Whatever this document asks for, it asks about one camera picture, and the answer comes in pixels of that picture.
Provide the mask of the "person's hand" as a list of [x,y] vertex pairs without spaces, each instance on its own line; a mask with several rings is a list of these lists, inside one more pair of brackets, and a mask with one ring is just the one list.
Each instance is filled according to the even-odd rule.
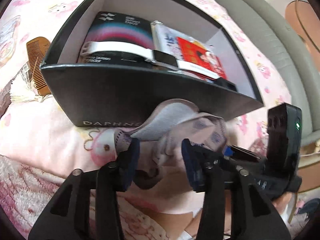
[[292,198],[291,192],[285,192],[282,196],[272,202],[279,214],[282,214]]

